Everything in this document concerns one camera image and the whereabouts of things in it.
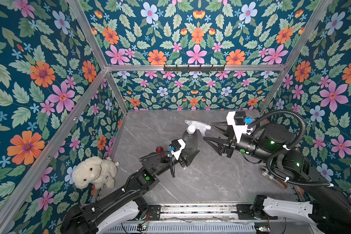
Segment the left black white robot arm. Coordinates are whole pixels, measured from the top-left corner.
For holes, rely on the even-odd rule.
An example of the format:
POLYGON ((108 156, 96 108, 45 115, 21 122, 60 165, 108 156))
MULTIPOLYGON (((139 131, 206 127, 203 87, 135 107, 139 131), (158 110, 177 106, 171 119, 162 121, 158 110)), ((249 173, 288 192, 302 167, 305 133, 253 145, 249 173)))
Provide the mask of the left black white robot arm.
POLYGON ((83 208, 69 209, 60 226, 62 234, 103 234, 113 226, 134 219, 146 219, 148 204, 143 195, 159 184, 159 175, 175 165, 189 166, 199 153, 198 142, 173 140, 168 151, 154 152, 139 159, 142 167, 124 185, 103 199, 83 208))

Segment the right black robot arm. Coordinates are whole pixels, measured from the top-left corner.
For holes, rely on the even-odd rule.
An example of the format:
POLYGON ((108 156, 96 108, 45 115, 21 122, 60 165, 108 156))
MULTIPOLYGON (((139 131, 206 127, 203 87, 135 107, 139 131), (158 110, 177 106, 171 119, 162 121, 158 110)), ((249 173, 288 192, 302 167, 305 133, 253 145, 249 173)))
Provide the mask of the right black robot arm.
POLYGON ((204 137, 204 141, 219 155, 230 158, 239 151, 244 158, 253 157, 265 163, 270 176, 299 187, 312 198, 291 202, 258 195, 252 213, 307 222, 325 234, 351 234, 351 198, 295 149, 306 134, 299 113, 275 110, 252 119, 243 111, 229 112, 225 122, 213 126, 223 138, 204 137))

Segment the clear plastic spray bottle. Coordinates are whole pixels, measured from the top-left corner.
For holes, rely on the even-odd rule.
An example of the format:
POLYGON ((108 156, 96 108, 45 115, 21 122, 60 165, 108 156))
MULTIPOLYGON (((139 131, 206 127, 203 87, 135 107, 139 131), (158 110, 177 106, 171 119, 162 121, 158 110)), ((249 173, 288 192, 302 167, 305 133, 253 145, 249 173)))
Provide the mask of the clear plastic spray bottle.
POLYGON ((194 134, 189 134, 187 131, 184 132, 182 139, 186 143, 185 148, 181 152, 181 156, 183 158, 183 165, 190 166, 197 154, 198 150, 198 134, 195 132, 194 134))

